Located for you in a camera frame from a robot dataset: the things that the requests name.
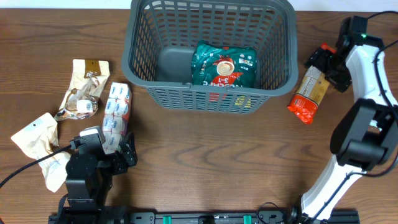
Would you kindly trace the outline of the Kleenex tissue multipack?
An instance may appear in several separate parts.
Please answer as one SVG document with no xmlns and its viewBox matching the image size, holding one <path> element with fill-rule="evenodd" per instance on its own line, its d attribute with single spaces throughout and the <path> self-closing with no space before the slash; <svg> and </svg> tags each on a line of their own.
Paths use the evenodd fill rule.
<svg viewBox="0 0 398 224">
<path fill-rule="evenodd" d="M 120 151 L 119 143 L 125 137 L 131 110 L 131 91 L 126 83 L 112 82 L 105 104 L 102 130 L 106 154 Z"/>
</svg>

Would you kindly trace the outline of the orange cracker packet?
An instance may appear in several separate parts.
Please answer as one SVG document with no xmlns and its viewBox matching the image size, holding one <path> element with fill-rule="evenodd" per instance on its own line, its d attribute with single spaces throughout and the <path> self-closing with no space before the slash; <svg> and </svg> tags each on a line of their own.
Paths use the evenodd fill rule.
<svg viewBox="0 0 398 224">
<path fill-rule="evenodd" d="M 333 53 L 336 52 L 336 50 L 330 47 L 326 42 L 322 43 L 320 47 L 328 49 Z M 312 124 L 314 116 L 318 111 L 318 106 L 325 96 L 330 83 L 326 80 L 325 74 L 317 68 L 307 68 L 287 108 L 305 124 Z"/>
</svg>

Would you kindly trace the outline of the cream paper snack pouch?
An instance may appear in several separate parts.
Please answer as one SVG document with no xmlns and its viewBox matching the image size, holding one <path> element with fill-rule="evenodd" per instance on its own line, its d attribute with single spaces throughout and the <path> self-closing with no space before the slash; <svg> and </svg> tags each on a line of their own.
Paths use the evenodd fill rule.
<svg viewBox="0 0 398 224">
<path fill-rule="evenodd" d="M 39 160 L 45 156 L 48 159 L 39 162 L 42 169 L 46 188 L 56 192 L 67 177 L 66 164 L 70 154 L 59 150 L 57 121 L 50 113 L 45 113 L 11 137 L 12 141 L 29 158 Z"/>
</svg>

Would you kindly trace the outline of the brown cookie snack pouch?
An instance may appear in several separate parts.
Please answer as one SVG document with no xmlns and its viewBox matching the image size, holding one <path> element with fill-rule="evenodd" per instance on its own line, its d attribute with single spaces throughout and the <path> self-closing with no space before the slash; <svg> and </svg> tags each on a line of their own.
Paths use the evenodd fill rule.
<svg viewBox="0 0 398 224">
<path fill-rule="evenodd" d="M 70 85 L 54 119 L 92 117 L 98 110 L 98 100 L 109 76 L 107 61 L 74 59 Z"/>
</svg>

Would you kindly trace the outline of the green Nescafe coffee bag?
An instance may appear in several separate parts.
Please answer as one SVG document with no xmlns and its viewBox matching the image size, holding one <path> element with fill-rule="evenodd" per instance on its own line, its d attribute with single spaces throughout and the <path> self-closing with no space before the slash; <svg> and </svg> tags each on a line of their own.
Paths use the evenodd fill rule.
<svg viewBox="0 0 398 224">
<path fill-rule="evenodd" d="M 201 40 L 192 57 L 192 83 L 252 88 L 256 69 L 256 51 L 253 48 L 214 47 Z"/>
</svg>

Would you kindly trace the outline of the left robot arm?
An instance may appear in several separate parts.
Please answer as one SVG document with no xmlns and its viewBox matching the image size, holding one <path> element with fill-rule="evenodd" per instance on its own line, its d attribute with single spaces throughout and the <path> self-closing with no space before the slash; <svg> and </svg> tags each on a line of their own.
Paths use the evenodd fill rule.
<svg viewBox="0 0 398 224">
<path fill-rule="evenodd" d="M 106 206 L 113 176 L 124 174 L 137 164 L 134 134 L 128 133 L 119 143 L 120 151 L 106 154 L 99 134 L 78 136 L 70 141 L 78 152 L 66 165 L 67 194 L 49 223 L 129 223 L 126 207 Z"/>
</svg>

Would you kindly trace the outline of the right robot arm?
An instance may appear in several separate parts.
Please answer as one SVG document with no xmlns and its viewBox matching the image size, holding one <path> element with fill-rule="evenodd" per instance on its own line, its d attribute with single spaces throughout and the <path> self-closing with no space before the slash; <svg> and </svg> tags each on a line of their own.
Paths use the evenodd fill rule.
<svg viewBox="0 0 398 224">
<path fill-rule="evenodd" d="M 343 20 L 335 49 L 318 48 L 306 65 L 319 69 L 338 91 L 353 88 L 354 105 L 335 128 L 332 156 L 294 207 L 290 223 L 329 223 L 340 198 L 361 177 L 383 165 L 397 147 L 397 100 L 389 89 L 384 45 L 367 33 L 368 18 Z"/>
</svg>

